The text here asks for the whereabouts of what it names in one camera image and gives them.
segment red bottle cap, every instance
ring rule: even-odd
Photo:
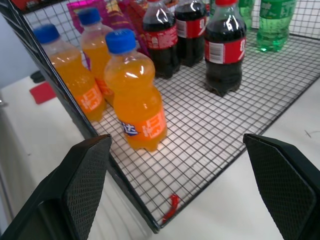
[[[221,7],[229,6],[235,3],[237,3],[237,0],[215,0],[215,4]]]

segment blue bottle cap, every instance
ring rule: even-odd
[[[101,21],[99,11],[96,7],[89,7],[79,11],[78,17],[83,26],[95,24]]]
[[[136,47],[135,34],[127,28],[109,32],[105,36],[105,42],[112,54],[128,53]]]
[[[33,33],[36,39],[38,39],[39,43],[41,44],[53,42],[60,37],[56,26],[51,23],[35,28],[33,30]]]

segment wire basket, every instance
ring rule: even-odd
[[[52,80],[82,134],[86,138],[112,135],[109,171],[155,233],[237,159],[245,150],[244,133],[262,134],[320,77],[320,2],[298,0],[289,27],[291,35],[280,52],[258,51],[257,30],[248,33],[242,84],[237,92],[223,98],[208,92],[204,61],[192,68],[181,66],[170,80],[155,79],[163,99],[167,138],[155,152],[134,151],[111,107],[100,122],[91,124],[86,119],[31,33],[32,28],[53,23],[63,40],[80,47],[80,34],[67,8],[72,1],[45,1],[25,12],[1,1],[2,14]],[[253,28],[259,27],[259,9],[257,0]],[[163,222],[172,194],[179,196],[178,208]]]

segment orange soda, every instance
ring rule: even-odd
[[[94,76],[83,66],[81,52],[64,42],[53,24],[42,25],[33,33],[88,120],[100,121],[106,102]]]
[[[113,105],[114,93],[104,81],[104,71],[111,56],[106,45],[106,35],[113,31],[111,27],[101,23],[101,17],[96,7],[89,7],[78,13],[84,28],[80,45],[90,59],[90,70],[105,100]]]
[[[113,107],[124,135],[133,149],[155,151],[167,136],[162,98],[153,85],[155,66],[135,50],[133,31],[119,29],[105,39],[112,58],[104,80],[114,92]]]

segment cola bottle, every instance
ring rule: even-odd
[[[204,58],[206,5],[201,0],[181,0],[174,14],[178,57],[183,65],[192,67]]]
[[[155,75],[169,79],[180,68],[177,55],[177,27],[172,12],[163,0],[149,0],[143,17],[146,46],[155,67]]]
[[[238,90],[242,80],[247,28],[236,3],[237,0],[215,0],[215,13],[204,33],[205,85],[221,97]]]

